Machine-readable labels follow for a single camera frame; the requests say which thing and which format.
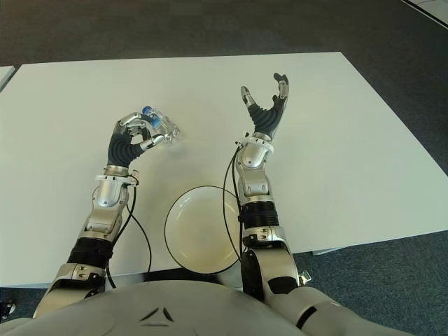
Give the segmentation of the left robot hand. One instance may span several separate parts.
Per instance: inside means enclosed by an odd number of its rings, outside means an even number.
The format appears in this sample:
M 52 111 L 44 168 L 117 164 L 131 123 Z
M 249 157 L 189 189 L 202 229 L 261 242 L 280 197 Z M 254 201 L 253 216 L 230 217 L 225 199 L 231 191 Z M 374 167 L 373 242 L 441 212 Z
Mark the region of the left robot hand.
M 128 168 L 132 161 L 164 140 L 164 134 L 151 134 L 148 115 L 138 112 L 126 115 L 113 129 L 108 145 L 108 165 Z

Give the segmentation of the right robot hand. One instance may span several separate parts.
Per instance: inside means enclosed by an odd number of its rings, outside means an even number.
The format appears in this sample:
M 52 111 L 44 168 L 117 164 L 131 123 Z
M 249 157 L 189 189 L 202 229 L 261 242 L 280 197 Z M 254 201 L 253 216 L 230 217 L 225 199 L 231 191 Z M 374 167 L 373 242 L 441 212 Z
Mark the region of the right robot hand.
M 241 98 L 254 124 L 254 132 L 274 138 L 279 123 L 286 109 L 289 96 L 289 80 L 286 74 L 274 73 L 274 79 L 278 84 L 279 93 L 272 97 L 272 107 L 265 109 L 260 107 L 252 97 L 249 89 L 241 86 Z

